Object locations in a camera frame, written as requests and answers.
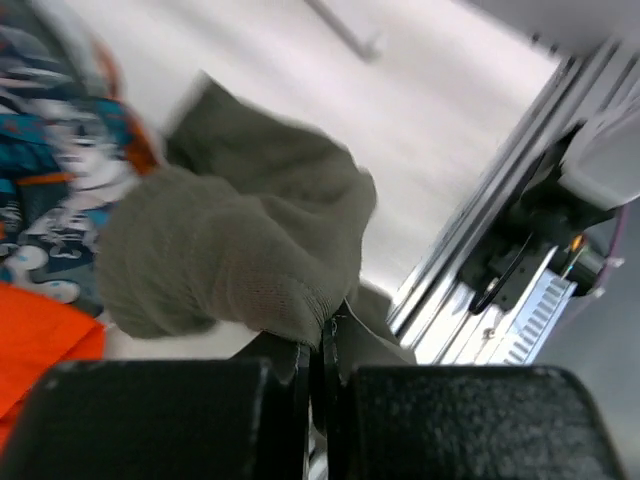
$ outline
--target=gray cloth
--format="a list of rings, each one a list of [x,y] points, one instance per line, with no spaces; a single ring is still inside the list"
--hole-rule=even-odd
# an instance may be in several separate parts
[[[224,319],[317,347],[349,299],[395,343],[388,302],[359,283],[371,176],[326,136],[210,80],[203,92],[169,138],[171,166],[145,178],[102,232],[97,279],[115,323],[154,338]]]

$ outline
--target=purple cable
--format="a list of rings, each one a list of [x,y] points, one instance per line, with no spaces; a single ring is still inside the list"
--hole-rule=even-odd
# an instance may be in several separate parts
[[[605,258],[604,267],[602,267],[602,270],[600,270],[600,273],[598,273],[598,276],[596,277],[596,281],[593,286],[594,291],[598,288],[604,287],[609,282],[609,277],[611,276],[610,260],[618,256],[618,250],[620,249],[620,240],[627,227],[629,208],[629,204],[627,204],[618,209],[618,213],[616,215],[616,228],[613,231],[613,236],[609,245],[609,252],[607,253],[607,256]],[[591,305],[591,302],[593,302],[594,299],[595,297],[593,296],[593,294],[590,294],[587,298],[585,298],[580,303],[580,306],[576,308],[569,317],[564,319],[553,329],[552,335],[556,335],[560,330],[571,324],[582,312],[585,311],[585,309],[589,305]]]

